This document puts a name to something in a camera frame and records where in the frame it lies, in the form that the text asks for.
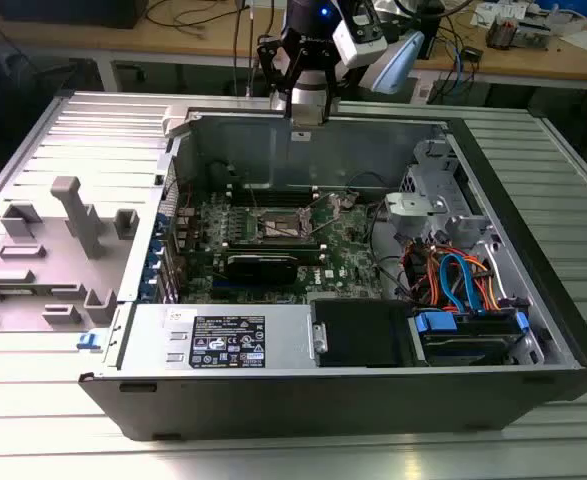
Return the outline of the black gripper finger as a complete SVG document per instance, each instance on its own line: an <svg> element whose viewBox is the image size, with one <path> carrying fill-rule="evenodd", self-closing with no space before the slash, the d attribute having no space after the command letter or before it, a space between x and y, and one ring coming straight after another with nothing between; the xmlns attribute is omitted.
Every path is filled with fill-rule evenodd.
<svg viewBox="0 0 587 480"><path fill-rule="evenodd" d="M303 72L304 38L299 34L288 34L282 38L260 35L257 54L267 83L284 98L284 117L292 118L293 88ZM285 72L277 69L274 58L277 50L283 49L289 58Z"/></svg>
<svg viewBox="0 0 587 480"><path fill-rule="evenodd" d="M322 123L329 120L333 100L338 93L336 66L339 62L340 57L335 48L324 48L322 50L322 65L326 79L326 99L322 111Z"/></svg>

